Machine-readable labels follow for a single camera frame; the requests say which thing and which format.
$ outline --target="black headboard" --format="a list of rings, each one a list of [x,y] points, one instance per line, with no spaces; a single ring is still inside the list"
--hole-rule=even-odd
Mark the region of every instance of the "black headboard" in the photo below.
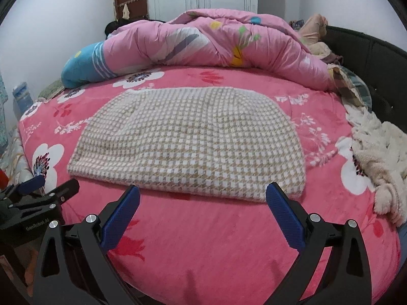
[[[407,52],[361,32],[327,27],[323,41],[369,86],[373,111],[407,132]]]

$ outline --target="metal screw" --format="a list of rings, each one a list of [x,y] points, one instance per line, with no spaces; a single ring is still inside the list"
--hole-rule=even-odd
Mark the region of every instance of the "metal screw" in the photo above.
[[[55,228],[56,226],[58,226],[58,221],[56,221],[56,220],[51,221],[49,226],[50,226],[50,228]]]
[[[351,226],[352,228],[356,228],[356,226],[357,226],[357,223],[356,223],[356,221],[354,221],[354,220],[349,220],[349,221],[347,222],[347,224],[348,224],[349,226]]]
[[[317,215],[316,213],[313,213],[309,216],[309,218],[311,219],[311,221],[314,222],[320,222],[321,221],[321,217],[319,215]]]
[[[86,217],[86,222],[88,222],[88,223],[92,223],[92,222],[94,222],[95,220],[96,220],[96,216],[94,215],[94,214],[90,214],[90,215],[88,215],[87,217]]]

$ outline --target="blue gripper pad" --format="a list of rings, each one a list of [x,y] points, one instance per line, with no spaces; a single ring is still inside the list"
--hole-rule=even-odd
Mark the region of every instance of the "blue gripper pad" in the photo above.
[[[34,178],[21,183],[18,186],[18,193],[20,195],[28,195],[34,190],[40,189],[45,184],[45,178],[42,175],[37,175]]]
[[[140,191],[133,186],[116,207],[102,229],[100,248],[105,253],[114,249],[122,238],[127,226],[140,205]]]
[[[287,200],[272,183],[266,189],[266,201],[288,245],[301,252],[305,248],[304,227]]]

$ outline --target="red object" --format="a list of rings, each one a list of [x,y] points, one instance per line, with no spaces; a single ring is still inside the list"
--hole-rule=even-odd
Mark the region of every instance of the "red object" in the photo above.
[[[9,184],[9,177],[0,169],[0,189],[4,190]]]

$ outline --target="cream fluffy blanket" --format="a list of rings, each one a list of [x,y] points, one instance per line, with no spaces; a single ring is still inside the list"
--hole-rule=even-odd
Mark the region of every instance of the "cream fluffy blanket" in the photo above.
[[[407,220],[407,134],[366,108],[345,104],[353,126],[352,149],[376,186],[374,211],[400,226]]]
[[[127,90],[93,116],[72,175],[142,188],[265,201],[276,181],[299,195],[304,154],[268,97],[227,87]]]

